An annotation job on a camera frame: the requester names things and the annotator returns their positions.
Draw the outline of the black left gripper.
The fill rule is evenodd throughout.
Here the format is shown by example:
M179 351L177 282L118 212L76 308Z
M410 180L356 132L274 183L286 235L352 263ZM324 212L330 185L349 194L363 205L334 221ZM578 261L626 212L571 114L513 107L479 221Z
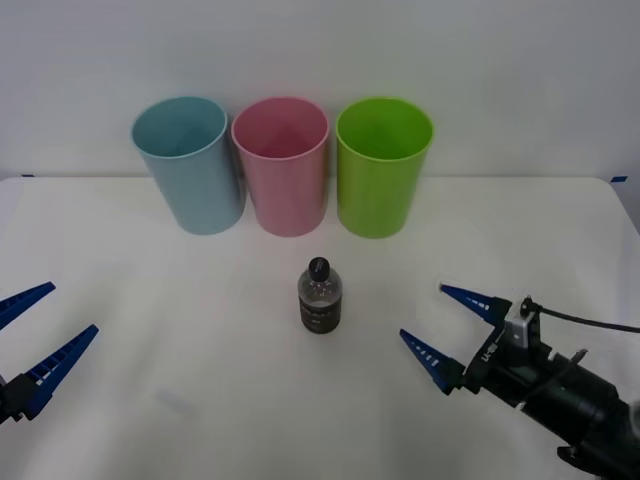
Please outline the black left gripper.
M0 329L4 329L26 310L56 289L46 282L0 301ZM0 424L9 419L33 420L53 397L54 391L98 334L90 325L60 349L34 367L6 383L1 381Z

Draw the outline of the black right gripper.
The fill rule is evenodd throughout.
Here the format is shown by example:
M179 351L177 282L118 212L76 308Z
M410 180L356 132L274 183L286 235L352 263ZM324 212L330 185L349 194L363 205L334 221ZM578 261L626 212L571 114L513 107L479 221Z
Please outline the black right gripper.
M496 327L466 371L457 360L408 331L399 331L401 339L445 395L463 387L474 394L484 389L516 407L539 394L567 368L568 359L543 345L538 332L533 337L533 346L528 348L520 348L510 341L510 328L503 325L512 307L511 301L446 284L441 284L439 290Z

